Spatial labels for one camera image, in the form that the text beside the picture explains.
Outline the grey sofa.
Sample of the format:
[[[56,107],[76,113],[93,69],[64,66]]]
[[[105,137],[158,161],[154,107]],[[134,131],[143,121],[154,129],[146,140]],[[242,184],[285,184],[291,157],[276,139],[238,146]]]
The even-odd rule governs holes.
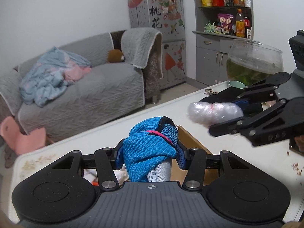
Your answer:
[[[150,60],[161,65],[162,34],[151,27],[133,28],[124,31],[120,40],[104,33],[58,48],[86,58],[92,64],[91,71],[44,107],[25,104],[19,85],[46,52],[12,70],[1,70],[1,119],[13,116],[27,134],[45,128],[56,142],[144,106],[147,96],[143,70]],[[113,49],[123,52],[124,62],[107,61]]]

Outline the blue sock black-pink trim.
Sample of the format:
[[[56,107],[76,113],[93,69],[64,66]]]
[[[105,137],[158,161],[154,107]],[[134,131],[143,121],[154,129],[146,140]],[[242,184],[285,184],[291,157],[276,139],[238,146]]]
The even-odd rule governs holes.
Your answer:
[[[135,125],[123,141],[123,159],[132,182],[167,182],[177,156],[178,130],[166,117]]]

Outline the black cloth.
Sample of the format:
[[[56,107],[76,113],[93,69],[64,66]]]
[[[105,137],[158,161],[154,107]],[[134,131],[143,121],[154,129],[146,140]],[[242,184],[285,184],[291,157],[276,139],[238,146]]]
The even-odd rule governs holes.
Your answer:
[[[234,87],[229,87],[218,94],[212,94],[208,97],[201,99],[201,102],[208,103],[220,103],[220,102],[230,102],[238,105],[245,116],[251,116],[258,114],[263,111],[262,104],[250,104],[247,100],[239,100],[237,101],[237,97],[244,92],[243,89],[238,89]]]

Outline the glass fish bowl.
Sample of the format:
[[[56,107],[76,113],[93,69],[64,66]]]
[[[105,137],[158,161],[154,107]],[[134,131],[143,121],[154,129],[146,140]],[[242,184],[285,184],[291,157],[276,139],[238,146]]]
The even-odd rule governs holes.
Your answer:
[[[246,86],[283,71],[282,51],[256,41],[235,39],[228,53],[229,80]]]

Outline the light blue blanket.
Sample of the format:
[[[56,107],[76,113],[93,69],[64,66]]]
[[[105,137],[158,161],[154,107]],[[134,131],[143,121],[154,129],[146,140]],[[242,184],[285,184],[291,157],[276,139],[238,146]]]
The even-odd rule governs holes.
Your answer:
[[[91,66],[83,56],[53,47],[22,78],[19,88],[23,102],[44,107],[88,74]]]

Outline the brown plush toy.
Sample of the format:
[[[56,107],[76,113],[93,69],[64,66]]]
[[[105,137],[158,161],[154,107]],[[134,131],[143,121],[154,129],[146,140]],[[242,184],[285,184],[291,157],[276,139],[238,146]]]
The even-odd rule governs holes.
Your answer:
[[[120,63],[125,61],[125,57],[121,50],[113,49],[108,53],[107,61],[109,63]]]

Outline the white plastic bag bundle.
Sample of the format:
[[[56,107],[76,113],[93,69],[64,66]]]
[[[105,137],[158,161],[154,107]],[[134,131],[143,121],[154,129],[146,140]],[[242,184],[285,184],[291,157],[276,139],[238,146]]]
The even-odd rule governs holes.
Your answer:
[[[197,124],[209,127],[244,115],[242,109],[231,102],[193,102],[188,106],[188,117]]]

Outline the white rolled sock bundle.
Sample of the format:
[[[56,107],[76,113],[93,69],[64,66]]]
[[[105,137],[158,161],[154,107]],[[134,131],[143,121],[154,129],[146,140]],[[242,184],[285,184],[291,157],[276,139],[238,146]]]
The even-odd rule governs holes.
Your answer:
[[[83,177],[88,180],[93,186],[99,186],[99,180],[110,180],[113,176],[116,177],[119,186],[124,182],[129,181],[129,175],[125,164],[120,170],[97,170],[84,169]]]

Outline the brown cardboard tray box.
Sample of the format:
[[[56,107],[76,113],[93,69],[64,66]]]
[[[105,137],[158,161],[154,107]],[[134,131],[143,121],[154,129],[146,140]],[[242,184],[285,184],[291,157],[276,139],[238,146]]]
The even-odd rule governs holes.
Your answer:
[[[179,132],[179,142],[185,146],[189,150],[189,157],[192,158],[194,155],[193,150],[191,148],[198,148],[206,151],[207,154],[212,155],[212,153],[203,145],[201,144],[193,135],[191,135],[185,128],[182,126],[178,126]],[[188,170],[181,170],[177,163],[176,159],[172,160],[172,169],[171,169],[171,181],[177,181],[182,186],[184,179],[187,175]],[[203,180],[203,185],[209,185],[212,181],[219,177],[219,170],[218,169],[205,169],[205,175]]]

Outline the grey cabinet with shelves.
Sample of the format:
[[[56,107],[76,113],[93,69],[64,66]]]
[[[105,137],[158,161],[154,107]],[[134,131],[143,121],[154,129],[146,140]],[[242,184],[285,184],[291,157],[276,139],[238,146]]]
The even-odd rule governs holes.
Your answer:
[[[226,81],[228,53],[236,35],[235,20],[241,12],[253,25],[253,8],[246,0],[195,0],[196,76],[206,86]]]

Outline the pink plastic stool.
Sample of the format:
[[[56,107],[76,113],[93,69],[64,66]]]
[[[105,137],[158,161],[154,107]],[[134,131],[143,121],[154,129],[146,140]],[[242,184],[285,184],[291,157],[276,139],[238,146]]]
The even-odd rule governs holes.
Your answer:
[[[17,155],[33,152],[46,145],[45,128],[35,129],[30,134],[24,135],[11,116],[5,118],[1,123],[1,136]]]

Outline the decorated grey refrigerator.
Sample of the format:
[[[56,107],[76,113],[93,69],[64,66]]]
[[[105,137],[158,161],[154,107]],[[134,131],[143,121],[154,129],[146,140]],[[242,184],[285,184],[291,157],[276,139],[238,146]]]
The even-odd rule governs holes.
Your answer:
[[[160,87],[186,81],[186,49],[183,0],[128,0],[132,28],[152,27],[162,33]]]

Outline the green cup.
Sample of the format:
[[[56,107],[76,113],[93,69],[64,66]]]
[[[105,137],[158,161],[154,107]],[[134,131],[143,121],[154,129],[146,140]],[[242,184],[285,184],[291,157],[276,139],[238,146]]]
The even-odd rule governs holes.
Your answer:
[[[228,81],[228,86],[237,89],[244,89],[246,87],[244,83],[235,80]]]

